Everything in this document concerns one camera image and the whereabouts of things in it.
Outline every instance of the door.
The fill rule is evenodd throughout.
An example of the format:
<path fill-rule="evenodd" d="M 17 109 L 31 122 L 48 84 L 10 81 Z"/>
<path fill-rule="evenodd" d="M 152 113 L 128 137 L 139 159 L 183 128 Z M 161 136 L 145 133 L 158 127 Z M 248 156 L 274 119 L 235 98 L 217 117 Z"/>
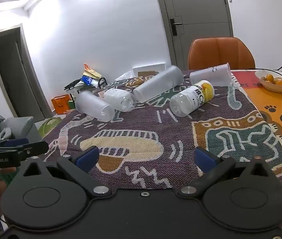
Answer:
<path fill-rule="evenodd" d="M 0 36 L 0 76 L 17 116 L 33 116 L 35 122 L 41 121 L 45 117 L 27 78 L 18 38 L 15 31 Z"/>
<path fill-rule="evenodd" d="M 170 54 L 175 54 L 177 66 L 182 70 L 188 69 L 188 53 L 193 40 L 233 36 L 227 0 L 159 0 L 159 2 Z"/>

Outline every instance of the bowl of fruit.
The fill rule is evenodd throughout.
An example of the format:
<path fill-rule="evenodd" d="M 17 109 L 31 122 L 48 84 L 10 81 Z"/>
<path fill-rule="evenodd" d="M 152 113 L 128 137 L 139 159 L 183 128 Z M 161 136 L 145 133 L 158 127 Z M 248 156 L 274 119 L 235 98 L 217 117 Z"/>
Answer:
<path fill-rule="evenodd" d="M 266 89 L 282 93 L 282 72 L 257 70 L 255 76 Z"/>

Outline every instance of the orange box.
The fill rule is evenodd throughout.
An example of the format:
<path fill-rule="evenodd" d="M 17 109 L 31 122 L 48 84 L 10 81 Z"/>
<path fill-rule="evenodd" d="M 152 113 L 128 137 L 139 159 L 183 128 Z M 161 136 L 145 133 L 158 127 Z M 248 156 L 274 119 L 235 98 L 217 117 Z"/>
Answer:
<path fill-rule="evenodd" d="M 54 97 L 51 101 L 56 110 L 57 114 L 65 114 L 67 110 L 69 110 L 68 101 L 70 101 L 70 95 L 62 95 L 58 97 Z"/>

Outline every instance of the sofa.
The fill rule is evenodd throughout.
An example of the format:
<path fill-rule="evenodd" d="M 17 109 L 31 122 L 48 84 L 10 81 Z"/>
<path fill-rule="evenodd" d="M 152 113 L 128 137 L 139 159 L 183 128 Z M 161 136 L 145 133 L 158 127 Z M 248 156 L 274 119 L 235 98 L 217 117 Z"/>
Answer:
<path fill-rule="evenodd" d="M 33 117 L 5 119 L 0 115 L 0 140 L 13 138 L 27 138 L 29 143 L 39 142 L 42 139 Z"/>

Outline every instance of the door frame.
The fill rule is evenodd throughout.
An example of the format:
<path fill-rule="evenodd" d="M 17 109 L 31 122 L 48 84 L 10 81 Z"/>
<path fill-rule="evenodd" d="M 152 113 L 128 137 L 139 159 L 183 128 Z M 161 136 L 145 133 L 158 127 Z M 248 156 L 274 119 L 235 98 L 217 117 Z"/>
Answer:
<path fill-rule="evenodd" d="M 25 47 L 27 60 L 28 60 L 29 65 L 30 65 L 30 69 L 29 69 L 30 71 L 29 71 L 29 73 L 32 74 L 32 76 L 33 76 L 33 78 L 34 78 L 34 80 L 35 80 L 35 85 L 38 86 L 38 91 L 39 91 L 39 92 L 35 92 L 35 91 L 32 89 L 31 85 L 30 85 L 30 87 L 31 87 L 31 89 L 32 89 L 32 92 L 33 92 L 33 94 L 34 94 L 36 100 L 37 100 L 37 103 L 38 103 L 39 107 L 41 108 L 41 111 L 42 111 L 43 116 L 44 116 L 46 119 L 51 118 L 51 117 L 53 117 L 53 114 L 52 114 L 52 111 L 51 111 L 51 109 L 50 109 L 50 106 L 49 106 L 49 104 L 48 104 L 48 102 L 47 102 L 47 100 L 46 100 L 46 98 L 45 98 L 45 96 L 44 96 L 44 93 L 43 93 L 43 91 L 42 91 L 42 89 L 41 89 L 41 86 L 40 86 L 40 84 L 39 84 L 39 81 L 38 81 L 38 78 L 37 78 L 35 69 L 34 69 L 34 67 L 33 67 L 33 64 L 32 64 L 32 61 L 31 61 L 31 57 L 30 57 L 30 54 L 29 54 L 29 50 L 28 50 L 28 46 L 27 46 L 27 43 L 26 43 L 26 39 L 25 39 L 25 36 L 24 36 L 24 30 L 23 30 L 22 24 L 15 25 L 15 26 L 12 26 L 12 27 L 9 27 L 9 28 L 0 29 L 0 33 L 1 33 L 1 32 L 4 32 L 4 31 L 7 31 L 7 30 L 13 30 L 13 29 L 16 29 L 16 28 L 20 28 L 21 42 L 23 43 L 23 45 L 24 45 L 24 47 Z M 8 96 L 8 93 L 7 93 L 7 91 L 6 91 L 6 89 L 5 89 L 5 86 L 4 86 L 4 84 L 3 84 L 1 75 L 0 75 L 0 87 L 1 87 L 1 90 L 2 90 L 2 92 L 3 92 L 4 97 L 5 97 L 5 99 L 6 99 L 6 102 L 7 102 L 8 106 L 9 106 L 11 112 L 12 112 L 12 115 L 13 115 L 15 118 L 17 118 L 17 117 L 18 117 L 18 116 L 17 116 L 17 113 L 16 113 L 15 109 L 14 109 L 13 106 L 12 106 L 12 103 L 11 103 L 11 101 L 10 101 L 10 98 L 9 98 L 9 96 Z"/>
<path fill-rule="evenodd" d="M 226 12 L 227 12 L 227 15 L 228 15 L 228 24 L 229 24 L 229 27 L 230 27 L 230 36 L 233 37 L 234 35 L 233 35 L 233 25 L 232 25 L 230 7 L 229 7 L 229 4 L 228 4 L 228 0 L 225 0 L 225 2 L 226 2 Z M 168 47 L 169 47 L 171 63 L 173 65 L 177 65 L 176 54 L 175 54 L 175 50 L 174 50 L 173 35 L 172 35 L 172 31 L 171 31 L 171 24 L 170 24 L 169 16 L 167 14 L 165 1 L 164 0 L 158 0 L 158 3 L 159 3 L 159 6 L 160 6 L 160 11 L 161 11 L 162 19 L 163 19 L 163 25 L 164 25 L 164 29 L 165 29 L 165 33 L 166 33 L 167 44 L 168 44 Z"/>

